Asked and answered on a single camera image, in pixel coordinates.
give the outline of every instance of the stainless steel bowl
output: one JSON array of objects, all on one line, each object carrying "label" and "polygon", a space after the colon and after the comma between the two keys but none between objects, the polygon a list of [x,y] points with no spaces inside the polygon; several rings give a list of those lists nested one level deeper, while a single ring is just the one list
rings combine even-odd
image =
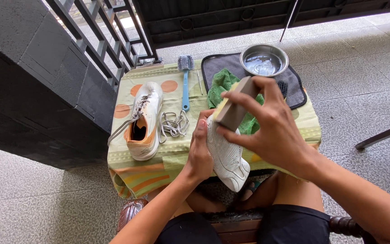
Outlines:
[{"label": "stainless steel bowl", "polygon": [[288,56],[284,50],[269,44],[255,44],[240,54],[240,64],[247,75],[272,77],[288,67]]}]

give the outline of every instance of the shoe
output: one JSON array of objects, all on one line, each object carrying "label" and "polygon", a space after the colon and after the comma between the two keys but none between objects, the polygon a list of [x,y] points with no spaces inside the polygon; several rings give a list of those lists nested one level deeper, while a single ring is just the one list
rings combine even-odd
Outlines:
[{"label": "shoe", "polygon": [[153,158],[159,146],[157,117],[162,108],[163,91],[159,84],[148,81],[142,85],[133,102],[132,118],[124,122],[108,139],[110,142],[127,127],[127,147],[132,158],[145,161]]},{"label": "shoe", "polygon": [[238,192],[248,178],[251,167],[242,158],[243,147],[228,142],[216,133],[219,124],[211,115],[207,119],[207,148],[213,158],[213,171],[232,191]]}]

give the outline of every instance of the gray shoelace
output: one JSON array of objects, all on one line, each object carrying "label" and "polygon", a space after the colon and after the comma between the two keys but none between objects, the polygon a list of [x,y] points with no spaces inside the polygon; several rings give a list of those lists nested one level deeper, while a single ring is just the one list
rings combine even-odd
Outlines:
[{"label": "gray shoelace", "polygon": [[147,103],[150,101],[148,100],[151,97],[152,93],[149,93],[146,96],[143,96],[141,100],[138,101],[137,105],[133,108],[132,118],[129,120],[126,120],[120,127],[118,127],[114,133],[109,137],[108,139],[108,147],[112,140],[114,140],[119,134],[121,134],[127,126],[134,123],[136,120],[141,118],[141,115],[143,112],[141,111],[142,108],[145,108]]},{"label": "gray shoelace", "polygon": [[[174,120],[168,119],[167,115],[174,115],[176,118]],[[159,143],[164,143],[168,137],[166,136],[166,132],[169,133],[172,137],[177,136],[186,136],[186,132],[189,127],[189,119],[186,116],[186,112],[184,110],[180,111],[180,115],[177,116],[176,113],[161,113],[160,114],[160,136]]]}]

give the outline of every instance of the patterned tablecloth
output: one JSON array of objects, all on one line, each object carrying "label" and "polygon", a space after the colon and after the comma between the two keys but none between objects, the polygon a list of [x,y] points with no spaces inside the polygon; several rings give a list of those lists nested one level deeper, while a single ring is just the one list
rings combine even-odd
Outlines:
[{"label": "patterned tablecloth", "polygon": [[[192,132],[201,110],[208,109],[207,92],[202,81],[203,95],[198,84],[197,69],[201,74],[201,60],[195,61],[195,69],[189,72],[189,102],[190,110],[187,113],[189,128],[187,137],[168,137],[168,140],[159,145],[156,155],[148,161],[135,161],[126,146],[126,131],[115,138],[108,150],[108,168],[112,181],[122,198],[130,196],[141,197],[160,186],[167,185],[180,173],[186,163]],[[138,89],[147,81],[153,80],[160,84],[163,93],[163,106],[161,112],[174,112],[179,114],[183,93],[183,72],[177,70],[177,64],[152,66],[134,69],[128,72],[120,82],[112,132],[123,122],[130,119],[133,110],[133,100]],[[321,129],[318,117],[308,97],[307,103],[292,110],[293,117],[305,141],[315,148],[321,142]],[[251,166],[251,170],[279,169],[264,162],[253,152],[244,149],[242,156]]]}]

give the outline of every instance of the water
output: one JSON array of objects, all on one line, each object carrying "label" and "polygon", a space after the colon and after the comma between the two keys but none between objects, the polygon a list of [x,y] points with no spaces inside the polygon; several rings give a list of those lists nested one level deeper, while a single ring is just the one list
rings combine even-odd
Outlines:
[{"label": "water", "polygon": [[243,64],[257,75],[272,75],[281,69],[282,63],[273,53],[251,53],[243,60]]}]

